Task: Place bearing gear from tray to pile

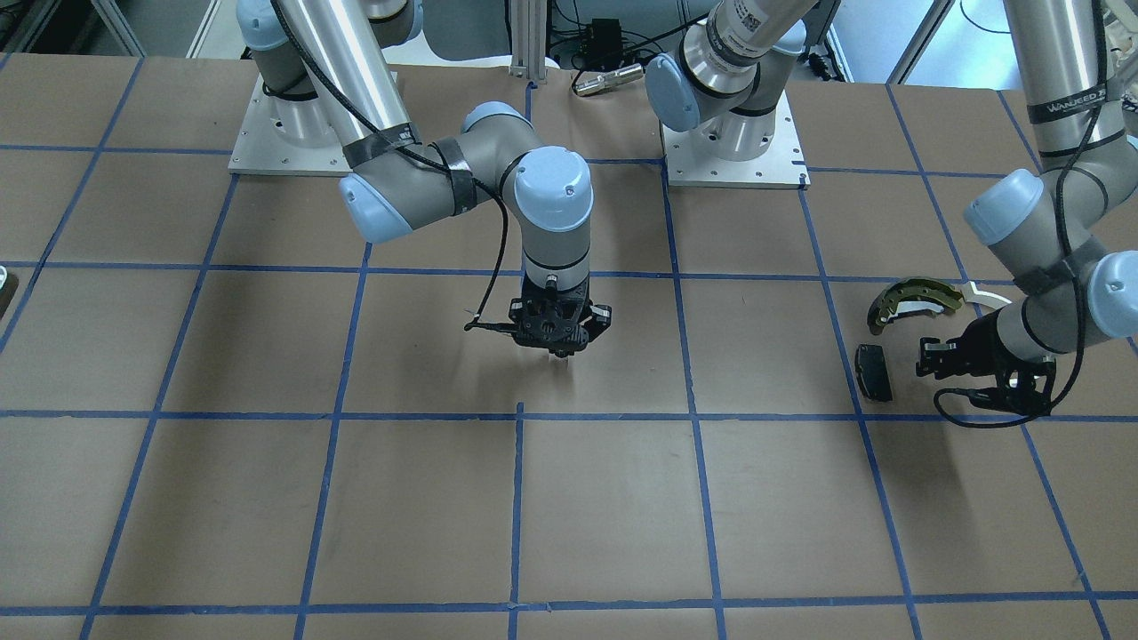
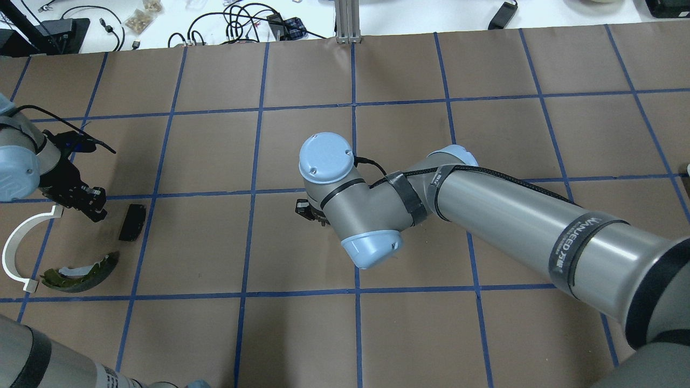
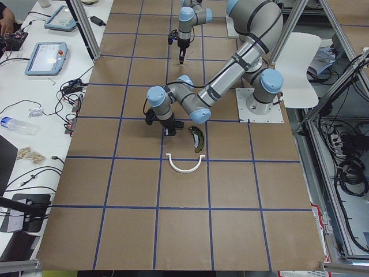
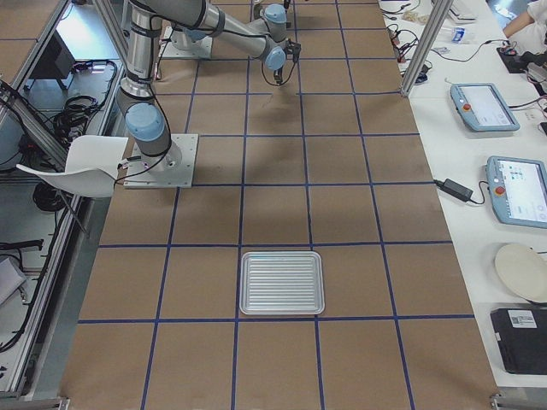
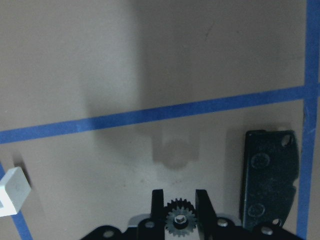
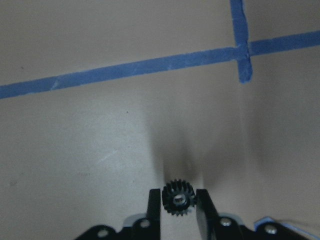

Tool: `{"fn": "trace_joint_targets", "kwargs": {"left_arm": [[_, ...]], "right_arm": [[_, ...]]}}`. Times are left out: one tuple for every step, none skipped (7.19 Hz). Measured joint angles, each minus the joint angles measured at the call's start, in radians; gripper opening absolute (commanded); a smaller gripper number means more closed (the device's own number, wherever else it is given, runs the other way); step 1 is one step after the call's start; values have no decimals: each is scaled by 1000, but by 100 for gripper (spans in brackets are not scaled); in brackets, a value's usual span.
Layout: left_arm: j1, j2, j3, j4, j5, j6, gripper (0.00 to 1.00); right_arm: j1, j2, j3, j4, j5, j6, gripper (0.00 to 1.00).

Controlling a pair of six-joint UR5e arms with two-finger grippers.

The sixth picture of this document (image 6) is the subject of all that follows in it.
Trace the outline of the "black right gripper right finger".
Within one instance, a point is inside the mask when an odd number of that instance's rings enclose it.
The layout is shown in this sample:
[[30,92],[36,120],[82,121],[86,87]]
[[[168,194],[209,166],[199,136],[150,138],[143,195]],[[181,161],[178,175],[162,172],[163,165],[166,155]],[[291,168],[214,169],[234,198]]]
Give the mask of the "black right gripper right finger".
[[196,220],[202,240],[216,240],[215,221],[219,214],[206,189],[196,190]]

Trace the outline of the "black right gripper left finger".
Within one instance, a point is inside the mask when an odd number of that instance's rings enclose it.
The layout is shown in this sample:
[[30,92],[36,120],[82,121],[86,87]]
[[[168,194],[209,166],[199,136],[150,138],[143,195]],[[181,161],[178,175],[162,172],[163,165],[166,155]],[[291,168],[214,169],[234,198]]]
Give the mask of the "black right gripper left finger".
[[148,240],[161,239],[161,190],[159,188],[149,191],[146,218],[149,222],[147,227]]

